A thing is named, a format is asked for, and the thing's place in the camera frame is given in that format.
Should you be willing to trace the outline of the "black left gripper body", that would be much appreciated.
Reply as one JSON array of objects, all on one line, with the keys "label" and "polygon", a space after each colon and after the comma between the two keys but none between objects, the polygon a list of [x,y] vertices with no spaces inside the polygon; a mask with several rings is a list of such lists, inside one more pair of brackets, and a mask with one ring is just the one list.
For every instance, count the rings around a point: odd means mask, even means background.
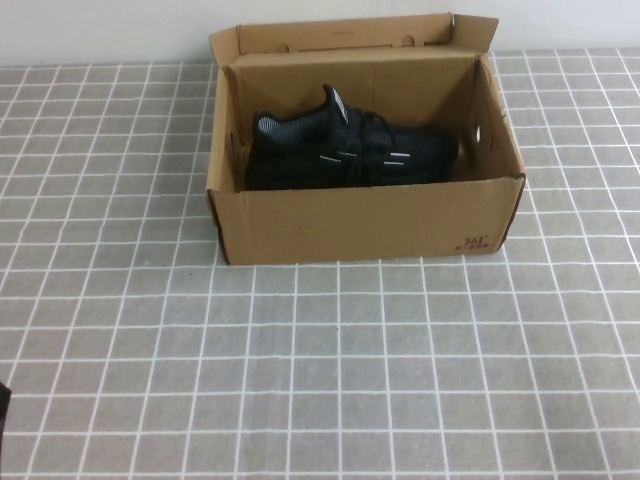
[{"label": "black left gripper body", "polygon": [[12,391],[3,383],[0,383],[0,441],[3,439],[11,395]]}]

